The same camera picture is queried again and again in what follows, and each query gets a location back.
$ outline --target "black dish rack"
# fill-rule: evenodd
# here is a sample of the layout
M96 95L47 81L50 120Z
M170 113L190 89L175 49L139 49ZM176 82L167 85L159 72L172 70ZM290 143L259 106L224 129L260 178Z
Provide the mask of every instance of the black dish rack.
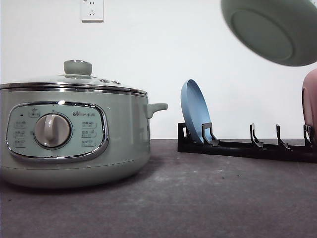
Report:
M208 141L205 130L209 129L212 140ZM288 145L280 137L280 126L276 125L278 144L264 144L255 135L255 125L250 125L251 143L228 142L217 139L212 132L212 123L202 124L204 143L199 144L192 140L185 123L178 124L177 151L208 155L226 155L248 157L256 159L282 160L317 163L317 147L314 143L314 128L304 125L305 145Z

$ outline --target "pink bowl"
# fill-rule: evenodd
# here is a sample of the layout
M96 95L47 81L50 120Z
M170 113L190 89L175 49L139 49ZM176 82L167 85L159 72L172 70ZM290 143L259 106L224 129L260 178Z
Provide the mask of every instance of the pink bowl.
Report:
M311 71L304 80L302 102L305 124L313 126L317 134L317 69Z

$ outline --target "gray countertop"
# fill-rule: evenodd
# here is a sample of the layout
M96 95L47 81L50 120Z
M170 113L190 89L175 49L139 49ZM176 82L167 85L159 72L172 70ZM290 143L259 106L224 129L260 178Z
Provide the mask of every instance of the gray countertop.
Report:
M315 238L317 164L177 153L119 182L65 190L0 180L1 238Z

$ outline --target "wall socket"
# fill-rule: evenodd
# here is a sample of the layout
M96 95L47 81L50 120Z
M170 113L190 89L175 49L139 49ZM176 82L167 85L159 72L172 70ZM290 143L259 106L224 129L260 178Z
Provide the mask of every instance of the wall socket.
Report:
M81 0L82 22L104 21L104 0Z

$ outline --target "glass lid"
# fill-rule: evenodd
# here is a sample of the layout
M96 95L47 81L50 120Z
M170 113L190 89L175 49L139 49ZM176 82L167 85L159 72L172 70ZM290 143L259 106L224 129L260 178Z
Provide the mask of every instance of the glass lid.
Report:
M10 88L86 88L99 90L113 90L147 94L147 92L130 86L121 84L117 81L101 79L91 76L92 64L83 60L68 60L64 62L65 74L56 76L46 76L32 78L29 82L14 82L2 84L1 89Z

